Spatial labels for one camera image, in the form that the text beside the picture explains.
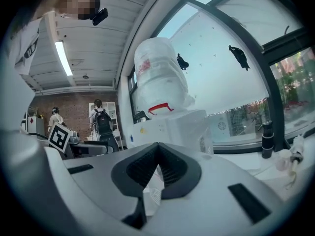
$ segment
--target fluorescent light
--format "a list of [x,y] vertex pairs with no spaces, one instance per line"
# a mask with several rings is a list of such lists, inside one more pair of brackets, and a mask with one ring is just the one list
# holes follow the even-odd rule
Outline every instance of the fluorescent light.
[[63,65],[65,73],[67,74],[67,76],[72,76],[73,74],[70,69],[67,57],[65,55],[63,42],[62,41],[56,42],[55,45],[56,45],[56,49],[57,49],[61,64]]

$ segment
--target ceiling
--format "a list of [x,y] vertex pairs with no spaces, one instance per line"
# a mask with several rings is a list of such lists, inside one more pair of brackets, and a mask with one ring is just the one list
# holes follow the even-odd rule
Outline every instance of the ceiling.
[[[101,0],[101,8],[107,8],[109,16],[98,26],[90,20],[53,16],[52,27],[43,19],[30,73],[22,77],[35,91],[84,86],[113,90],[127,40],[132,39],[130,33],[146,4],[148,0]],[[66,76],[54,50],[55,40],[64,42],[73,76]]]

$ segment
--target red handle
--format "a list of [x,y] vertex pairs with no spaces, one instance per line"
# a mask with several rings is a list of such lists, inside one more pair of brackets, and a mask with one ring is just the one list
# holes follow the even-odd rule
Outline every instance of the red handle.
[[173,111],[173,110],[174,110],[174,109],[171,109],[171,108],[168,106],[168,103],[163,103],[163,104],[159,104],[159,105],[156,105],[156,106],[150,108],[150,109],[148,110],[148,113],[150,113],[150,114],[156,116],[155,114],[152,113],[152,111],[154,111],[154,110],[156,110],[156,109],[160,109],[160,108],[168,108],[169,111]]

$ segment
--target black cylinder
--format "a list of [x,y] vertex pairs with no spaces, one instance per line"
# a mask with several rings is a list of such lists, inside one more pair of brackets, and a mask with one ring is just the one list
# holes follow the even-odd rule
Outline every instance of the black cylinder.
[[274,148],[274,132],[272,121],[263,123],[264,132],[262,134],[262,158],[270,158]]

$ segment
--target plastic bag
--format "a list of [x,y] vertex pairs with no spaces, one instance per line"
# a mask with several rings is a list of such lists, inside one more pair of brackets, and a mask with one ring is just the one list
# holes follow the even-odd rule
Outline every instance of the plastic bag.
[[134,55],[138,84],[137,105],[149,117],[170,111],[183,111],[194,104],[188,94],[185,76],[168,38],[142,42]]

